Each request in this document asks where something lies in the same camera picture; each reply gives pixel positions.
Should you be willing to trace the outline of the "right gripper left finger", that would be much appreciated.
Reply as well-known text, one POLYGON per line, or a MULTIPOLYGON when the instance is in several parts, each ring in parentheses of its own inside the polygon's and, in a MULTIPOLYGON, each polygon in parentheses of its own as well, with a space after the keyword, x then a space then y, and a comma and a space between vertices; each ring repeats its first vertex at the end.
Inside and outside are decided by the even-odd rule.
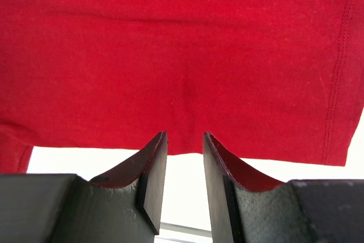
POLYGON ((134 206, 155 235, 160 231, 168 154, 167 132, 157 133, 141 150, 115 167, 95 176, 91 183, 102 188, 123 189, 136 182, 134 206))

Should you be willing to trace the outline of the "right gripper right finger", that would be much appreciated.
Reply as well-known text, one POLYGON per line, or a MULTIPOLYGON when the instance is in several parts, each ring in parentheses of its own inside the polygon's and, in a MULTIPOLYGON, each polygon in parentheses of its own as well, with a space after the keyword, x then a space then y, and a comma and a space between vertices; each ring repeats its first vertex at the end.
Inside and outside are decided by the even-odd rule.
POLYGON ((210 132, 203 159, 213 242, 287 242, 283 182, 239 159, 210 132))

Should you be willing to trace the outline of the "dark red t-shirt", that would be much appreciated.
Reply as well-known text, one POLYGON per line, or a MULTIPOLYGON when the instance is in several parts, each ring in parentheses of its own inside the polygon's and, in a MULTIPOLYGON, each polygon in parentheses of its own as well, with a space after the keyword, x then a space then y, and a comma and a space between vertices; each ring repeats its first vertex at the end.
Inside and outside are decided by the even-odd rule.
POLYGON ((363 0, 1 0, 1 171, 35 146, 343 166, 363 109, 363 0))

